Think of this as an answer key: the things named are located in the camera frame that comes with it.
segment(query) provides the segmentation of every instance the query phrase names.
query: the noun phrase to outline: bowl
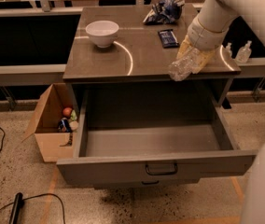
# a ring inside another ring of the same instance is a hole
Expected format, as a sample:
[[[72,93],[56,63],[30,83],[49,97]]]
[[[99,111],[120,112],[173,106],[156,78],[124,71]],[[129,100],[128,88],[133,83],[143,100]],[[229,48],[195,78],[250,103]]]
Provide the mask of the bowl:
[[[87,25],[86,33],[99,48],[108,48],[118,37],[119,26],[113,21],[95,21]]]

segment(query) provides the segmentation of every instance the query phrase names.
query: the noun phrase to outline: clear bottle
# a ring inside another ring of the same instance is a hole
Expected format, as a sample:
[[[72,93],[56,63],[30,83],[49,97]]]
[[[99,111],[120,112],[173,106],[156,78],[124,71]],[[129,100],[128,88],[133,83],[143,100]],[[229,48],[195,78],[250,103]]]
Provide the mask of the clear bottle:
[[[238,63],[247,63],[250,55],[252,53],[252,49],[250,48],[252,41],[247,41],[244,47],[241,47],[236,55],[236,62]]]
[[[225,49],[227,50],[228,54],[232,57],[232,50],[231,50],[231,42],[228,42],[227,46]]]

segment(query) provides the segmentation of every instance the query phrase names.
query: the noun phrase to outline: box flap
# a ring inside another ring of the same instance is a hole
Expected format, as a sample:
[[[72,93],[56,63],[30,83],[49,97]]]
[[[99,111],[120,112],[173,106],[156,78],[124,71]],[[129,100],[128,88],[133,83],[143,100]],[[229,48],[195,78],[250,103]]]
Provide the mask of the box flap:
[[[43,114],[43,111],[46,107],[46,103],[47,103],[47,100],[49,98],[49,94],[50,94],[50,91],[52,89],[52,86],[53,85],[50,85],[46,91],[44,91],[41,95],[40,95],[40,98],[39,98],[39,101],[37,103],[37,106],[35,108],[35,111],[31,117],[31,120],[29,122],[29,125],[27,127],[27,130],[23,136],[23,139],[22,141],[24,141],[25,139],[27,139],[28,137],[30,137],[32,134],[35,133],[37,127],[38,127],[38,124],[41,120],[41,116]]]

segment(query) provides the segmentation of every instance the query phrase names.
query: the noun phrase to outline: open drawer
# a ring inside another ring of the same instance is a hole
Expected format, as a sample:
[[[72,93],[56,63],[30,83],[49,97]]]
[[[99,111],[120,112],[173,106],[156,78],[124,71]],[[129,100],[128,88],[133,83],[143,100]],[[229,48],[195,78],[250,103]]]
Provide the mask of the open drawer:
[[[235,144],[208,82],[90,85],[84,90],[68,184],[143,187],[243,175],[256,151]]]

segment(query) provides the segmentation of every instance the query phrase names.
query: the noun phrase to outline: concrete floor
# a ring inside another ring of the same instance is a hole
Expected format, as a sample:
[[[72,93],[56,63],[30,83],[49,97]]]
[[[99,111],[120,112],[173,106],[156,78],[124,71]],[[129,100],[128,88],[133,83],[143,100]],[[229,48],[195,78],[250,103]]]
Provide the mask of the concrete floor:
[[[236,142],[242,149],[265,142],[265,94],[256,103],[247,93],[229,94],[232,109],[223,109]],[[35,138],[22,142],[35,103],[18,104],[7,111],[0,104],[0,127],[6,133],[0,155],[0,208],[23,198],[55,193],[71,223],[236,224],[242,210],[248,171],[244,176],[206,178],[197,184],[143,189],[82,189],[67,185],[54,163],[44,163]],[[3,133],[0,131],[0,144]],[[12,205],[0,212],[8,223]],[[25,201],[20,223],[63,223],[56,197]]]

